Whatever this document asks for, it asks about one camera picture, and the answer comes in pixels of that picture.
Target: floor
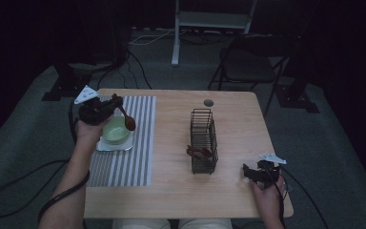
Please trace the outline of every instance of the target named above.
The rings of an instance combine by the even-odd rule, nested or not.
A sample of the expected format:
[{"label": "floor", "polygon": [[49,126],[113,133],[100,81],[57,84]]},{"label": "floor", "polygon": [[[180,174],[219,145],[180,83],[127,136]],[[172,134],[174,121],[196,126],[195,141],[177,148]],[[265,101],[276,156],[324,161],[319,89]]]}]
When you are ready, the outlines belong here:
[{"label": "floor", "polygon": [[[132,36],[164,34],[166,31],[135,31]],[[207,90],[207,85],[218,64],[218,53],[227,46],[228,39],[209,36],[209,44],[199,45],[202,37],[186,34],[180,51],[178,67],[171,65],[173,40],[170,36],[148,45],[130,45],[129,50],[140,61],[130,56],[118,71],[108,73],[99,88],[140,88],[170,90]],[[146,43],[151,38],[140,40]],[[90,71],[98,66],[73,65],[79,71]],[[39,165],[67,158],[72,150],[67,112],[70,98],[60,101],[41,101],[51,89],[57,73],[53,67],[38,75],[0,130],[0,186]],[[96,88],[103,73],[95,73],[90,86]],[[291,84],[284,77],[282,84]],[[231,85],[224,90],[247,91],[248,86]],[[254,89],[260,106],[266,104],[270,85]],[[281,108],[274,98],[265,121],[275,153],[285,158],[285,168],[308,191],[329,228],[366,228],[366,173],[353,147],[328,105],[323,92],[308,85],[307,95],[316,104],[319,114],[301,109]],[[13,211],[27,202],[58,165],[45,168],[0,193],[0,214]],[[324,228],[324,225],[303,188],[286,175],[292,188],[290,199],[295,214],[286,219],[287,228]],[[23,211],[0,219],[0,228],[36,228],[37,214],[48,200],[60,175]],[[87,219],[88,228],[111,228],[110,219]],[[241,228],[264,228],[259,219],[233,219]]]}]

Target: wooden table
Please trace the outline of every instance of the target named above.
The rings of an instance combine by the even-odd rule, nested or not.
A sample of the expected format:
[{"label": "wooden table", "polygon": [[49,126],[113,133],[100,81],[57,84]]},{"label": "wooden table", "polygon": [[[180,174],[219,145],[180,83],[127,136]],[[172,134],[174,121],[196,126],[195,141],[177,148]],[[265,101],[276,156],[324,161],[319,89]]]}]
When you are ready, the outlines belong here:
[{"label": "wooden table", "polygon": [[[258,218],[242,164],[256,169],[259,155],[274,152],[257,98],[249,92],[101,89],[100,94],[156,96],[152,184],[89,187],[85,218]],[[211,99],[218,162],[213,174],[193,174],[191,112]],[[284,216],[294,209],[285,199]]]}]

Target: forearm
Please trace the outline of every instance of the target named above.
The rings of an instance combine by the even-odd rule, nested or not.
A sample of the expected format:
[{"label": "forearm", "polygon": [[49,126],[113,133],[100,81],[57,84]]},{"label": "forearm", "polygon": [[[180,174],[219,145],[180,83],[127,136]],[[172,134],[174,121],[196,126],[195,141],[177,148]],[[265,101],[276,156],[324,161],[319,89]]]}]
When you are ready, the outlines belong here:
[{"label": "forearm", "polygon": [[282,189],[284,179],[279,177],[277,181],[277,187],[273,185],[267,189],[260,189],[256,182],[251,182],[251,188],[254,193],[254,201],[257,210],[264,221],[267,229],[283,229],[284,225],[280,220],[282,214],[281,209],[281,197],[279,190]]},{"label": "forearm", "polygon": [[[56,187],[52,198],[80,183],[87,175],[94,148],[84,142],[77,143],[68,167]],[[86,186],[59,200],[43,215],[39,228],[82,228]]]}]

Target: small plate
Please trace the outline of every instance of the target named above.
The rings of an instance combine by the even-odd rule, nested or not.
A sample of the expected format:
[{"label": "small plate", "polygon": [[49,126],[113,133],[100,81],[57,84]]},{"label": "small plate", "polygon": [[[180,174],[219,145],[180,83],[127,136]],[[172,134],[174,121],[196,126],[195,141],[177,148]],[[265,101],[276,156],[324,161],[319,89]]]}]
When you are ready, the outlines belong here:
[{"label": "small plate", "polygon": [[127,137],[127,140],[119,145],[109,144],[103,136],[100,136],[99,142],[96,144],[97,151],[128,151],[132,148],[135,140],[135,132],[130,132],[130,135]]}]

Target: human arm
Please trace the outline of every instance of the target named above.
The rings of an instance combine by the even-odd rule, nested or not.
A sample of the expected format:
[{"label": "human arm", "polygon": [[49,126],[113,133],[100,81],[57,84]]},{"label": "human arm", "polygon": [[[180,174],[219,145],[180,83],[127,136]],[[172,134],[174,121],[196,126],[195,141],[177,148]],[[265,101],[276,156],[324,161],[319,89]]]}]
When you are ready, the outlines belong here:
[{"label": "human arm", "polygon": [[[54,190],[52,198],[80,183],[87,175],[95,145],[102,135],[103,126],[77,123],[77,141],[68,167]],[[39,228],[82,228],[85,210],[86,186],[51,206],[40,220]]]},{"label": "human arm", "polygon": [[[283,190],[284,178],[280,176],[276,183],[279,190]],[[274,185],[262,190],[257,183],[251,182],[251,189],[254,192],[254,201],[257,210],[263,219],[266,229],[283,229],[279,217],[280,195]]]}]

